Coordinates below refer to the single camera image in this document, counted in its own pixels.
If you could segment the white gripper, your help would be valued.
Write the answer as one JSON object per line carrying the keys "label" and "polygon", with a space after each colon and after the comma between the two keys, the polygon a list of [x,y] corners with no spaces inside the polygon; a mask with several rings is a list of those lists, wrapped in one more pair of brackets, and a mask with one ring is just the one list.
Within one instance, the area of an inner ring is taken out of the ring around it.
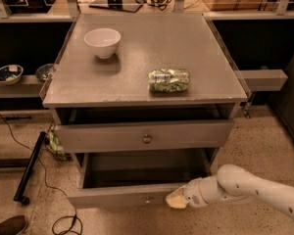
{"label": "white gripper", "polygon": [[186,186],[181,186],[166,196],[167,204],[173,209],[203,208],[206,202],[200,192],[201,179],[193,179]]}

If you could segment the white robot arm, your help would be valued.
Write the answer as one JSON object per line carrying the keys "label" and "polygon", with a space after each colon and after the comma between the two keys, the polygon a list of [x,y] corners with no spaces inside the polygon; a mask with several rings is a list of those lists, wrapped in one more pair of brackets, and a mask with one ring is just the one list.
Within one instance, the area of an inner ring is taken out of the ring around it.
{"label": "white robot arm", "polygon": [[294,219],[294,187],[258,177],[234,165],[221,166],[216,175],[196,178],[166,196],[173,209],[203,208],[210,203],[244,203],[258,199]]}

